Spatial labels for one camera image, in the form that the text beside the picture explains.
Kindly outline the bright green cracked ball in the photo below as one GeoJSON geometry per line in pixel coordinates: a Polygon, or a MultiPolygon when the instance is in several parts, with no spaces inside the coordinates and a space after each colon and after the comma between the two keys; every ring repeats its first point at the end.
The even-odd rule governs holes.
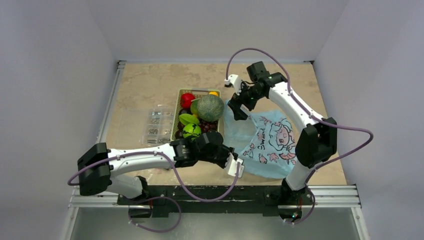
{"type": "Polygon", "coordinates": [[[184,138],[198,138],[202,134],[202,129],[194,123],[189,123],[182,129],[182,135],[184,138]]]}

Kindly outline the light blue plastic bag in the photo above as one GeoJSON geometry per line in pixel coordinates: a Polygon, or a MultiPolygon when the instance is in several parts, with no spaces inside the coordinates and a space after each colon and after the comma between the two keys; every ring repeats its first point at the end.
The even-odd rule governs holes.
{"type": "Polygon", "coordinates": [[[226,106],[223,113],[224,144],[233,147],[245,171],[269,179],[283,179],[297,163],[295,132],[279,110],[250,112],[235,120],[226,106]]]}

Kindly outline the green fake starfruit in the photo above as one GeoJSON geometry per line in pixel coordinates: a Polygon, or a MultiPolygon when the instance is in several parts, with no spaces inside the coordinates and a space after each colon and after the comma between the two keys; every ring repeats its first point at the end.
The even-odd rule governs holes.
{"type": "Polygon", "coordinates": [[[198,125],[200,123],[199,119],[192,114],[183,113],[178,116],[179,121],[184,125],[195,124],[198,125]]]}

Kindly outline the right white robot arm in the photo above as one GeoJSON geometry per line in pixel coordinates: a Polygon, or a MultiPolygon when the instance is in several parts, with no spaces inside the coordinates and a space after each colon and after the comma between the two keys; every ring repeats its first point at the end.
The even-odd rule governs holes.
{"type": "Polygon", "coordinates": [[[238,75],[227,75],[224,85],[234,88],[235,93],[228,106],[235,120],[246,120],[243,110],[253,110],[261,98],[267,98],[283,110],[300,130],[295,146],[297,163],[291,173],[282,180],[280,196],[288,204],[294,203],[305,193],[307,182],[313,171],[327,163],[337,152],[337,123],[333,118],[324,118],[312,110],[296,92],[291,89],[289,76],[280,72],[270,73],[263,62],[247,67],[252,85],[238,75]]]}

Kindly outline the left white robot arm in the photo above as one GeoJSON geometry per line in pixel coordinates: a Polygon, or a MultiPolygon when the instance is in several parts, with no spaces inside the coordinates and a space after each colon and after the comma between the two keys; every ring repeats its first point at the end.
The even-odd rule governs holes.
{"type": "Polygon", "coordinates": [[[99,142],[78,159],[78,171],[68,180],[68,185],[73,186],[73,180],[78,179],[76,185],[82,196],[111,192],[142,205],[149,199],[147,180],[141,176],[130,177],[127,175],[130,172],[176,170],[203,161],[216,164],[238,180],[244,173],[243,160],[223,141],[219,132],[212,131],[150,148],[122,150],[99,142]]]}

